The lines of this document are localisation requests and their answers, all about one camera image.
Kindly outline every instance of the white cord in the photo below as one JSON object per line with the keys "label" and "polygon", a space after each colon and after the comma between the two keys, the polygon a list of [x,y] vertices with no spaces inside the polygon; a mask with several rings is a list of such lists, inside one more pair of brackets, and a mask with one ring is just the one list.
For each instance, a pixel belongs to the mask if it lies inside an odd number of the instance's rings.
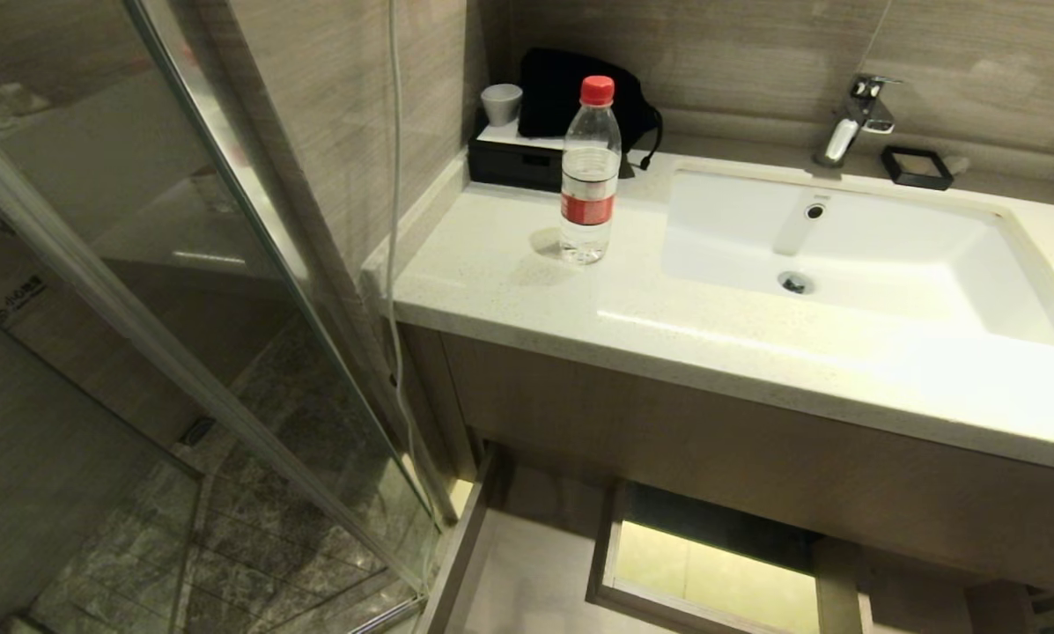
{"label": "white cord", "polygon": [[872,48],[875,47],[875,41],[878,40],[878,34],[882,31],[882,24],[885,24],[885,16],[891,12],[891,4],[894,4],[894,0],[885,0],[885,7],[882,8],[882,15],[880,16],[880,21],[875,25],[875,32],[872,33],[872,39],[867,41],[867,48],[864,48],[864,56],[859,58],[859,65],[856,66],[856,73],[865,73],[864,64],[867,63],[867,57],[872,54]]}
{"label": "white cord", "polygon": [[[396,384],[393,387],[393,394],[396,397],[398,410],[405,420],[405,430],[408,438],[406,444],[409,447],[409,456],[413,458],[414,470],[418,470],[421,462],[417,460],[416,448],[416,422],[414,422],[413,412],[409,410],[409,402],[405,399],[405,358],[402,356],[402,336],[397,329],[397,312],[393,305],[393,270],[394,260],[397,254],[397,233],[402,221],[402,56],[398,54],[397,43],[397,0],[389,0],[389,56],[390,70],[393,74],[393,209],[390,210],[389,225],[389,250],[386,256],[386,313],[389,319],[390,340],[393,342],[393,376]],[[426,501],[431,506],[433,497],[429,493],[426,483],[417,477],[417,487],[426,495]],[[436,513],[431,513],[433,523],[438,533],[443,533],[440,522],[436,521]],[[426,560],[423,564],[421,581],[425,587],[423,591],[429,594],[429,573],[431,570],[431,553],[435,546],[426,551]],[[413,631],[417,630],[421,622],[418,618],[414,623]]]}

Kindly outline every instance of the white cup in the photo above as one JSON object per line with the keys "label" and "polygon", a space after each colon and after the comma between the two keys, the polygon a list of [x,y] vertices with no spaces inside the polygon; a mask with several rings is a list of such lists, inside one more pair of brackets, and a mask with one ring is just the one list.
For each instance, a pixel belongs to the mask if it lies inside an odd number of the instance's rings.
{"label": "white cup", "polygon": [[479,94],[479,100],[484,103],[487,121],[491,125],[506,125],[519,117],[519,104],[523,101],[523,88],[514,83],[496,83],[488,85]]}

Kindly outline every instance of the bathroom sink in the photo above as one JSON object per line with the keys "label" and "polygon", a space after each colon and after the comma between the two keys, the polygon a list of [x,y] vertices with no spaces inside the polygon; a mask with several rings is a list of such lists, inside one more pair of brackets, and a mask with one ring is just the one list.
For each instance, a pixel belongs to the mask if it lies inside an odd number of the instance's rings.
{"label": "bathroom sink", "polygon": [[662,265],[788,301],[1054,345],[1054,272],[996,207],[680,172]]}

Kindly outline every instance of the black soap dish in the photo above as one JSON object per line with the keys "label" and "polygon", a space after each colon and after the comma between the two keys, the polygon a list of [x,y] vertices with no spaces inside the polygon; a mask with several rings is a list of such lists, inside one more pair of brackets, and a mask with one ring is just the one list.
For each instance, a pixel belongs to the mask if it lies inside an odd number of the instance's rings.
{"label": "black soap dish", "polygon": [[887,145],[882,148],[882,167],[898,185],[940,191],[953,185],[950,169],[945,167],[937,153],[930,150]]}

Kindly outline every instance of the faucet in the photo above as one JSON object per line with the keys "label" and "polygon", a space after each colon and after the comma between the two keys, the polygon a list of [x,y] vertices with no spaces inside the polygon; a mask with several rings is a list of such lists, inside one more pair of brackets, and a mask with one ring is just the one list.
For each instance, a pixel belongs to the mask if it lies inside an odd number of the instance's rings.
{"label": "faucet", "polygon": [[882,85],[900,80],[876,75],[857,75],[848,95],[843,98],[840,116],[832,128],[824,147],[814,153],[813,160],[824,167],[842,167],[860,130],[874,134],[894,132],[894,116],[880,101]]}

